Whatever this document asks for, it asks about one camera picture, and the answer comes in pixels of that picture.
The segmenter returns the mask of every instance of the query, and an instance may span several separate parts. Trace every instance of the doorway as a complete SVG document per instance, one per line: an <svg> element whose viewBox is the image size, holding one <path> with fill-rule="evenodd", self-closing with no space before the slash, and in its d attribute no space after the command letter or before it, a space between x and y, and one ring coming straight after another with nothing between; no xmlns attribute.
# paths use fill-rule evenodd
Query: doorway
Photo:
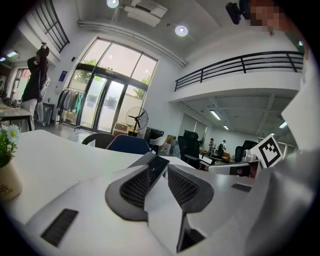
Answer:
<svg viewBox="0 0 320 256"><path fill-rule="evenodd" d="M92 132L111 133L128 85L96 74L90 80L80 116L80 127Z"/></svg>

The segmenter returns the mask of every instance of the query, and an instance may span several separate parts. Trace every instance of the black railing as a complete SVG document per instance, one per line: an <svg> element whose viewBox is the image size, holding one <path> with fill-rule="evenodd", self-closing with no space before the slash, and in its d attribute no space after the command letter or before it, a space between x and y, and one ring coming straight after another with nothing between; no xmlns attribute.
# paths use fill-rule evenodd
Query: black railing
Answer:
<svg viewBox="0 0 320 256"><path fill-rule="evenodd" d="M34 7L33 16L42 31L61 53L70 41L59 21L52 0L40 0Z"/></svg>
<svg viewBox="0 0 320 256"><path fill-rule="evenodd" d="M246 54L205 66L175 81L175 90L217 76L230 73L248 73L260 69L301 72L303 53L298 51L266 51Z"/></svg>

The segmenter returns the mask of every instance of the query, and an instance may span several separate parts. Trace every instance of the plant pot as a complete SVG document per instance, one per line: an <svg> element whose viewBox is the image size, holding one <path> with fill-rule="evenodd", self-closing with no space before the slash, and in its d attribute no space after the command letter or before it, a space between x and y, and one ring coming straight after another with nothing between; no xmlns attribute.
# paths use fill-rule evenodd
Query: plant pot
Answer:
<svg viewBox="0 0 320 256"><path fill-rule="evenodd" d="M0 202L5 203L12 200L21 191L22 184L11 158L4 167L0 168Z"/></svg>

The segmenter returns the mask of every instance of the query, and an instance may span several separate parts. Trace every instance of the white flower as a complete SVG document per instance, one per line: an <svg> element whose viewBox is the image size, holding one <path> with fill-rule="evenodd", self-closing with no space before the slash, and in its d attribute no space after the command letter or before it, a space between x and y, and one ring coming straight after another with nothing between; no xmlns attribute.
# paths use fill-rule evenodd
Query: white flower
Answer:
<svg viewBox="0 0 320 256"><path fill-rule="evenodd" d="M6 130L6 136L10 143L17 144L20 138L20 131L18 126L15 124L10 125Z"/></svg>

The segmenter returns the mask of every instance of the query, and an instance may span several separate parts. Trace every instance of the white table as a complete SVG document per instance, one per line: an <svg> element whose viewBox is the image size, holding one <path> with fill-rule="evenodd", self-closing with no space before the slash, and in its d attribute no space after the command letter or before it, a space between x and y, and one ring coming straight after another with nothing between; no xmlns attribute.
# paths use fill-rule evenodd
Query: white table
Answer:
<svg viewBox="0 0 320 256"><path fill-rule="evenodd" d="M0 119L1 121L13 121L13 120L24 120L28 122L29 131L31 128L31 113L23 108L0 108Z"/></svg>
<svg viewBox="0 0 320 256"><path fill-rule="evenodd" d="M21 134L14 164L22 192L5 204L8 214L22 224L71 186L125 169L142 155L122 153L67 140L44 130ZM191 167L177 157L171 164ZM166 180L161 177L159 184Z"/></svg>

